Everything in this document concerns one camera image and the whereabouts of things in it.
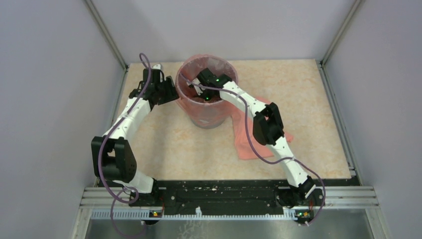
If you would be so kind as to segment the translucent red trash bag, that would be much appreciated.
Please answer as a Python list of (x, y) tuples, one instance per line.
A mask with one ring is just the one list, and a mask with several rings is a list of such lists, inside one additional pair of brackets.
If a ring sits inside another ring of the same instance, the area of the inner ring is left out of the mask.
[(228, 75), (238, 83), (236, 69), (228, 61), (210, 54), (196, 54), (188, 58), (176, 74), (175, 87), (179, 94), (177, 104), (189, 116), (196, 120), (227, 119), (232, 114), (233, 105), (222, 99), (213, 103), (200, 103), (194, 100), (195, 89), (187, 81), (192, 81), (204, 68), (209, 68), (215, 75)]

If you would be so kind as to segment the grey plastic trash bin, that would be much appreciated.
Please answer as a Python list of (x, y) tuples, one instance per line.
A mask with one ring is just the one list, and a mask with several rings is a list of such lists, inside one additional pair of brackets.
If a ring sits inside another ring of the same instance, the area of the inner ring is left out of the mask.
[(211, 120), (211, 121), (207, 121), (207, 120), (203, 120), (203, 119), (190, 119), (191, 122), (202, 129), (213, 129), (213, 128), (217, 128), (220, 125), (222, 125), (225, 121), (225, 119), (220, 119), (220, 120)]

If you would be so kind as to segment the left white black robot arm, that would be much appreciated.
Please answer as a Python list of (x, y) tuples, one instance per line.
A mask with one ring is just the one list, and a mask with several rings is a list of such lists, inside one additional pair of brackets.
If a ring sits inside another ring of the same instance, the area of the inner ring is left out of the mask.
[(148, 206), (157, 204), (160, 193), (153, 188), (154, 179), (137, 169), (130, 142), (154, 106), (178, 97), (172, 77), (164, 75), (161, 64), (154, 65), (151, 70), (144, 69), (143, 80), (130, 92), (116, 122), (103, 136), (95, 136), (91, 141), (95, 175), (137, 190)]

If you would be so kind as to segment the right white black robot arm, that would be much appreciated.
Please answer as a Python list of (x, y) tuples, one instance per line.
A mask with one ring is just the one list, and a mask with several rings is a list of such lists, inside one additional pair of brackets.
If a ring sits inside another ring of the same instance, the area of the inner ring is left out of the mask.
[(254, 138), (260, 145), (271, 150), (281, 163), (292, 190), (292, 199), (298, 205), (305, 205), (312, 199), (316, 184), (307, 169), (295, 158), (291, 151), (278, 106), (264, 103), (241, 89), (228, 75), (215, 75), (205, 68), (190, 82), (198, 96), (205, 101), (213, 97), (231, 103), (244, 112), (245, 120), (252, 120), (252, 135), (247, 135), (251, 143)]

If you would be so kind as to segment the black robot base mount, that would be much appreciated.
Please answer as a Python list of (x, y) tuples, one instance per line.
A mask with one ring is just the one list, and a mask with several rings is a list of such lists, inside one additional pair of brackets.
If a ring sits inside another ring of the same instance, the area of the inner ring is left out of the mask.
[(355, 177), (314, 182), (317, 188), (303, 199), (286, 180), (158, 180), (151, 194), (140, 194), (130, 207), (159, 207), (165, 215), (193, 215), (196, 208), (210, 216), (279, 215), (294, 206), (316, 209), (322, 203), (322, 185), (359, 185)]

